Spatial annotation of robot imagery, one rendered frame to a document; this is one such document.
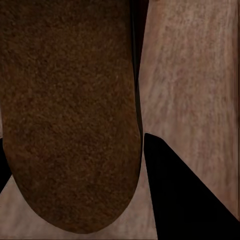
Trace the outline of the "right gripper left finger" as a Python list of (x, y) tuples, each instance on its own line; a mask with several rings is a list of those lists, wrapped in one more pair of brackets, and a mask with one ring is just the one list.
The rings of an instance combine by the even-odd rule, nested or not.
[(0, 193), (4, 189), (12, 173), (3, 150), (3, 138), (0, 138)]

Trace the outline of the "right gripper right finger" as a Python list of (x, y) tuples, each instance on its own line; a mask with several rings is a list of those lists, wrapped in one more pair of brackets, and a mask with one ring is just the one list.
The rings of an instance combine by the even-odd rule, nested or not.
[(240, 240), (240, 222), (160, 137), (144, 135), (158, 240)]

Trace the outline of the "sandal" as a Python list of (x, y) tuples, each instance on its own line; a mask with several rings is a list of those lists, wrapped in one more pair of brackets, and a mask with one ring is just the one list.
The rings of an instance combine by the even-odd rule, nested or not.
[(0, 0), (2, 146), (31, 209), (76, 234), (136, 192), (149, 0)]

